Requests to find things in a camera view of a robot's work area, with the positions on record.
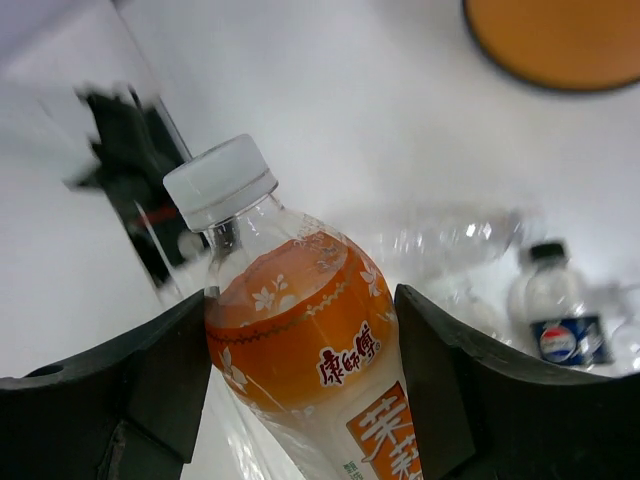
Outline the orange label tea bottle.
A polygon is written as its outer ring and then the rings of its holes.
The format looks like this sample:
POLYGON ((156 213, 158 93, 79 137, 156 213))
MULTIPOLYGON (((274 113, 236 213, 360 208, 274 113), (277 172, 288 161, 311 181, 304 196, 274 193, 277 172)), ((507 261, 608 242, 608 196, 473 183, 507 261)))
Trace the orange label tea bottle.
POLYGON ((308 479, 419 479, 387 283, 352 240, 286 208, 240 135, 165 176, 206 238, 213 365, 308 479))

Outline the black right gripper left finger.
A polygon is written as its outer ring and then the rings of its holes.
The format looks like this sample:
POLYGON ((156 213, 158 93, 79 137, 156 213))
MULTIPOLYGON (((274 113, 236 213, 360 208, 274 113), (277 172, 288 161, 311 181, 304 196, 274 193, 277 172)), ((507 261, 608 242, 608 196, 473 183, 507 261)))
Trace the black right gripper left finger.
POLYGON ((212 364, 196 293, 90 350, 1 381, 4 479, 178 479, 212 364))

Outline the orange cylindrical bin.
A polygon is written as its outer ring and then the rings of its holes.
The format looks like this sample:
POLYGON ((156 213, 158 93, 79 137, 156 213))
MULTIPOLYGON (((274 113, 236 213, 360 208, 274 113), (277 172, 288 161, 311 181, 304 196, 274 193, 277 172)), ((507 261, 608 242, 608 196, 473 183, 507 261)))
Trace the orange cylindrical bin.
POLYGON ((537 87, 601 92, 639 82, 637 1, 463 1, 471 38, 537 87))

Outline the large clear ribbed bottle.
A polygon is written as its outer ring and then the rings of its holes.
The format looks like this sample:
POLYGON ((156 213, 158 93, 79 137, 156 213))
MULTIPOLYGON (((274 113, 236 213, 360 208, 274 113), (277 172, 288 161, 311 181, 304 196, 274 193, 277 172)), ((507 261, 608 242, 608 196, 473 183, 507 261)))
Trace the large clear ribbed bottle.
POLYGON ((600 374, 622 377, 639 372, 639 284, 597 286, 593 305, 601 315, 612 363, 598 367, 600 374))

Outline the pepsi label small bottle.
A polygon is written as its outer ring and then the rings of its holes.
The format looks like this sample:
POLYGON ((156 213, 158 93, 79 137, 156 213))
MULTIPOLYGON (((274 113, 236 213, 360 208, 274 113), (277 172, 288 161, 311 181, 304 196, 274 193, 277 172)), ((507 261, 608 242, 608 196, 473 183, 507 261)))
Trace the pepsi label small bottle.
POLYGON ((547 363, 590 369, 611 365, 601 311, 565 243, 546 240, 524 252, 520 275, 507 300, 514 330, 547 363))

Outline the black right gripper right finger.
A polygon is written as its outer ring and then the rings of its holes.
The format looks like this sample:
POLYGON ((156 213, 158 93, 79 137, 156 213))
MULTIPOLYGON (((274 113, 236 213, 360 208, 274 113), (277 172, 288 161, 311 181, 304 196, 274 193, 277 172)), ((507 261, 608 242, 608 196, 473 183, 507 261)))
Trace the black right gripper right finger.
POLYGON ((543 362, 395 291, 402 366, 427 479, 635 479, 639 378, 543 362))

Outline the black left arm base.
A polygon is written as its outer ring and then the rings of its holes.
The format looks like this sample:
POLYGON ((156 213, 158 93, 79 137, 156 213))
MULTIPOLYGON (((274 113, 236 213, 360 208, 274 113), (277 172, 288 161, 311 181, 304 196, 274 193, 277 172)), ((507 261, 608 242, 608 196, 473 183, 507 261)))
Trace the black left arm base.
POLYGON ((188 268, 208 248, 191 232, 163 179, 192 159, 160 96, 144 99, 127 85, 109 91, 94 85, 75 95, 90 112, 97 133, 88 138, 94 164, 64 184, 72 191, 103 193, 166 306, 191 296, 197 283, 188 268))

